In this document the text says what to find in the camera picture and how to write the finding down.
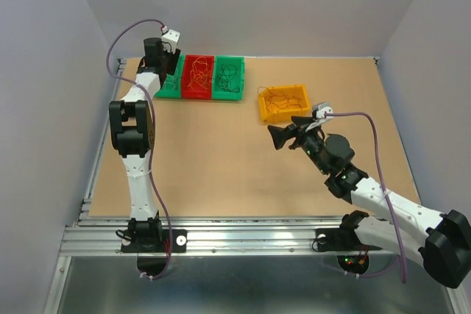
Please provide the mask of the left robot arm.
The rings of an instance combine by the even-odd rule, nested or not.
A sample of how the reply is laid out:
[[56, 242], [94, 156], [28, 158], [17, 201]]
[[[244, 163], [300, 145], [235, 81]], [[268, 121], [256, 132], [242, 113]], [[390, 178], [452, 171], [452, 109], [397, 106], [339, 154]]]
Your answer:
[[130, 190], [127, 229], [117, 232], [123, 252], [171, 252], [171, 231], [162, 227], [151, 177], [155, 142], [152, 98], [166, 77], [175, 72], [180, 57], [179, 36], [169, 32], [160, 38], [145, 39], [144, 56], [131, 88], [121, 99], [109, 104], [111, 141], [124, 164]]

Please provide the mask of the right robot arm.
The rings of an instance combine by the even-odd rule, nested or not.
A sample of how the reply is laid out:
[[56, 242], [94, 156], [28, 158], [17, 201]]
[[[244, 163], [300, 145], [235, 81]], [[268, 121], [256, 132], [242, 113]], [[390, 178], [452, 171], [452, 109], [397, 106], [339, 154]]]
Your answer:
[[470, 223], [458, 210], [432, 210], [389, 190], [356, 167], [354, 151], [345, 136], [324, 135], [319, 126], [294, 117], [286, 127], [269, 125], [274, 147], [290, 140], [301, 148], [338, 199], [366, 213], [351, 213], [342, 222], [339, 240], [347, 248], [362, 243], [394, 252], [421, 265], [439, 284], [458, 288], [470, 273]]

